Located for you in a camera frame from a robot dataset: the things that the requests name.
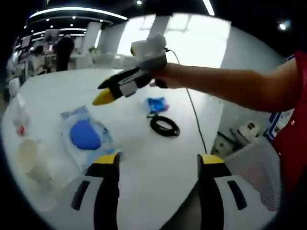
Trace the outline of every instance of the paper cup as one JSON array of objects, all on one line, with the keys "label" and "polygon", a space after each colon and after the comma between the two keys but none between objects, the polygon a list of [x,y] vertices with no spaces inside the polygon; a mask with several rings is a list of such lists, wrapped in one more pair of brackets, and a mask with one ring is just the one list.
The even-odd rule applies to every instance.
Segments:
[{"label": "paper cup", "polygon": [[39,154],[37,144],[30,139],[24,140],[18,149],[18,163],[21,171],[40,186],[51,184],[51,175],[46,160]]}]

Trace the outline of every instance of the yellow tip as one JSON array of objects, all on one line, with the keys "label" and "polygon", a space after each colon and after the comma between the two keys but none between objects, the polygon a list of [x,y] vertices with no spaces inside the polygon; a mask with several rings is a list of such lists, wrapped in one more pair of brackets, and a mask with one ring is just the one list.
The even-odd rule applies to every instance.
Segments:
[{"label": "yellow tip", "polygon": [[115,101],[110,89],[103,90],[94,100],[93,105],[108,104]]}]

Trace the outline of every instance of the desk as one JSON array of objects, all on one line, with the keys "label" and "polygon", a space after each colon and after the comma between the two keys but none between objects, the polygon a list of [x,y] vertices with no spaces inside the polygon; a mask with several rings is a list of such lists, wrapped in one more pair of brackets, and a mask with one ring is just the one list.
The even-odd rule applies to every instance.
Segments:
[{"label": "desk", "polygon": [[[40,75],[28,79],[20,93],[31,116],[31,135],[49,152],[48,163],[54,180],[63,189],[78,176],[77,166],[61,140],[60,113],[86,105],[92,116],[108,127],[117,148],[123,151],[120,163],[118,229],[160,229],[185,201],[197,181],[197,154],[204,153],[197,123],[185,89],[149,86],[130,98],[92,106],[100,92],[97,86],[115,74],[113,69],[82,69]],[[170,107],[163,115],[180,127],[177,138],[165,138],[151,130],[146,118],[146,97],[164,96]],[[207,150],[210,152],[220,123],[223,104],[217,98],[191,91]],[[15,155],[22,139],[11,120],[10,105],[2,118],[2,137],[10,168],[21,190],[36,210],[41,210],[35,188],[20,175]]]}]

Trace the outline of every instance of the hand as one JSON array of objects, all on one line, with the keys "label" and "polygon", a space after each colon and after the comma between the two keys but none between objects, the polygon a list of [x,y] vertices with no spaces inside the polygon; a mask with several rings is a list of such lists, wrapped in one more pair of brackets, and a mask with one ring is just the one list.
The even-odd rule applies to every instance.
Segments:
[{"label": "hand", "polygon": [[168,88],[176,89],[184,87],[181,81],[180,72],[181,65],[167,63],[163,69],[157,69],[152,72],[153,78],[160,79],[166,82]]}]

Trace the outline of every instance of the black cable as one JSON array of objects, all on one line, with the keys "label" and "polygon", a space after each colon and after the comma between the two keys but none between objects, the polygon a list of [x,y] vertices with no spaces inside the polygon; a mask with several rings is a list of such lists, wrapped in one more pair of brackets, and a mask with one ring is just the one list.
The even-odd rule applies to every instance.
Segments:
[{"label": "black cable", "polygon": [[[157,133],[160,134],[163,137],[177,137],[180,134],[180,129],[176,125],[174,121],[171,119],[164,117],[164,116],[158,116],[158,114],[153,115],[147,115],[147,118],[151,118],[150,121],[150,127]],[[168,125],[171,126],[171,128],[164,127],[160,124],[158,124],[159,121],[165,122]]]},{"label": "black cable", "polygon": [[[165,48],[165,50],[166,50],[166,52],[171,51],[175,55],[175,58],[177,59],[178,64],[180,64],[179,59],[178,59],[176,53],[173,50],[168,49],[168,48]],[[200,127],[200,123],[199,123],[199,120],[198,120],[198,117],[197,117],[197,113],[196,113],[196,110],[195,110],[195,107],[194,107],[194,103],[192,101],[192,98],[191,98],[189,90],[187,88],[186,88],[186,90],[187,90],[187,93],[188,93],[188,96],[189,96],[189,99],[191,101],[192,108],[193,108],[193,111],[194,111],[194,114],[195,114],[196,123],[197,123],[198,131],[200,133],[200,137],[201,137],[201,140],[202,140],[203,148],[205,149],[205,153],[208,154],[207,153],[206,144],[205,144],[204,138],[203,138],[202,133],[201,133],[201,127]]]}]

